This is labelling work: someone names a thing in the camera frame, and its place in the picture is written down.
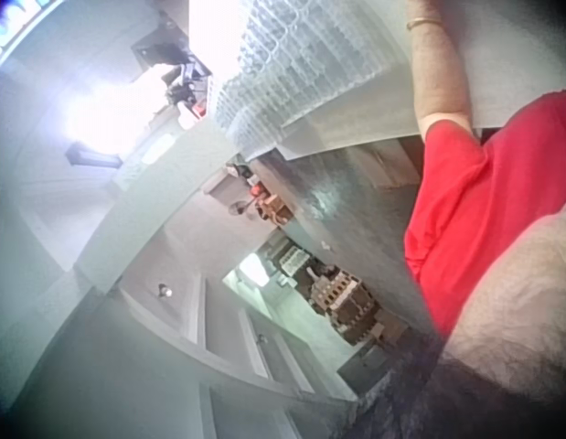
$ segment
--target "light fixture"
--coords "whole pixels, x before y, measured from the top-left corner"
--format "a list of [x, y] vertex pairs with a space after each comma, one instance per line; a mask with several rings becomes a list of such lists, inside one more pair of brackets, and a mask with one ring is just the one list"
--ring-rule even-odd
[[102, 154], [76, 142], [71, 144], [65, 156], [72, 166], [96, 166], [118, 169], [122, 159], [117, 155]]
[[156, 141], [148, 148], [148, 151], [144, 153], [141, 161], [145, 165], [151, 165], [156, 160], [159, 159], [164, 153], [166, 153], [171, 146], [175, 144], [175, 137], [172, 134], [166, 133], [161, 135]]
[[171, 290], [168, 286], [166, 286], [165, 284], [159, 284], [158, 285], [158, 296], [163, 298], [163, 297], [171, 297], [173, 295], [173, 290]]
[[99, 153], [129, 153], [155, 115], [168, 105], [162, 77], [172, 68], [157, 64], [129, 85], [101, 88], [75, 102], [69, 111], [70, 135]]
[[261, 259], [256, 253], [251, 253], [240, 264], [241, 271], [260, 287], [265, 286], [270, 278], [262, 266]]

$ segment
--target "bright light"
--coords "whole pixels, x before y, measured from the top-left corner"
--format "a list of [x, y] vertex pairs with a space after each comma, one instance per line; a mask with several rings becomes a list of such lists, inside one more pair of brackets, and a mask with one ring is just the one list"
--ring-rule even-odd
[[143, 155], [141, 161], [146, 165], [153, 164], [164, 153], [166, 153], [171, 146], [175, 144], [175, 137], [172, 134], [161, 135], [156, 142], [154, 142], [148, 151]]
[[240, 73], [238, 54], [249, 13], [239, 0], [189, 1], [189, 47], [220, 81]]
[[250, 254], [240, 264], [240, 269], [258, 286], [265, 286], [270, 278], [262, 266], [261, 259], [256, 253]]
[[129, 85], [101, 89], [69, 112], [73, 138], [102, 154], [126, 154], [155, 114], [168, 105], [161, 77], [173, 66], [157, 64]]

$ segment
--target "ceiling light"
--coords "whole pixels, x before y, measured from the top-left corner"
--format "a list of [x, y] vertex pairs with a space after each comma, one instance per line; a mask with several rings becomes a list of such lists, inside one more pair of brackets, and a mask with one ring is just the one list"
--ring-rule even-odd
[[270, 278], [262, 266], [261, 259], [256, 253], [251, 253], [240, 264], [241, 271], [246, 274], [255, 284], [262, 287], [265, 286]]
[[161, 135], [150, 148], [148, 151], [143, 155], [141, 161], [146, 165], [153, 164], [156, 160], [159, 159], [164, 153], [166, 153], [171, 146], [175, 144], [175, 137], [172, 134], [163, 134]]
[[173, 66], [157, 64], [129, 85], [102, 88], [69, 111], [74, 140], [102, 154], [127, 154], [168, 101], [161, 79]]

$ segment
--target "person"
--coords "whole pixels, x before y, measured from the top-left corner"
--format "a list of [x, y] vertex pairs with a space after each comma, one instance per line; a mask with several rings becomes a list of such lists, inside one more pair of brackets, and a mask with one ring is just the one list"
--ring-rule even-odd
[[566, 91], [527, 105], [481, 146], [464, 67], [435, 0], [406, 1], [425, 160], [405, 259], [448, 337], [488, 267], [566, 202]]
[[486, 271], [445, 345], [419, 340], [345, 439], [566, 437], [566, 205]]
[[566, 92], [481, 148], [433, 1], [407, 7], [427, 167], [405, 245], [444, 337], [401, 346], [338, 435], [566, 437]]

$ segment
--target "white wall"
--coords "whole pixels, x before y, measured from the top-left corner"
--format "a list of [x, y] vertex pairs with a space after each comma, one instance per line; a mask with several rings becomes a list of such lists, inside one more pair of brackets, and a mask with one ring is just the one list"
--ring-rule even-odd
[[197, 191], [166, 223], [166, 234], [175, 242], [175, 251], [195, 258], [201, 272], [211, 279], [223, 279], [250, 253], [258, 250], [275, 230], [274, 225], [249, 215], [231, 216], [229, 204], [248, 194], [232, 195], [222, 202]]
[[64, 2], [0, 68], [0, 410], [23, 388], [91, 282], [72, 268], [111, 206], [110, 169], [72, 167], [68, 109], [133, 80], [156, 27], [145, 0]]
[[[197, 267], [177, 259], [165, 230], [161, 229], [128, 266], [120, 287], [159, 319], [180, 331], [187, 324], [187, 310], [196, 288], [196, 276]], [[159, 298], [159, 284], [166, 284], [173, 295]]]
[[78, 259], [78, 266], [108, 291], [139, 251], [214, 172], [235, 154], [205, 118], [121, 194]]
[[[329, 425], [347, 409], [266, 379], [233, 378], [204, 361], [154, 335], [117, 297], [90, 294], [41, 361], [11, 419], [23, 437], [215, 437], [199, 397], [206, 386], [229, 401], [244, 401], [259, 419], [293, 410]], [[231, 424], [240, 431], [240, 419], [219, 406], [215, 414], [218, 428]], [[265, 437], [260, 422], [241, 427], [242, 437]], [[285, 436], [270, 431], [268, 437]]]
[[90, 288], [81, 273], [57, 264], [16, 205], [0, 199], [0, 412]]

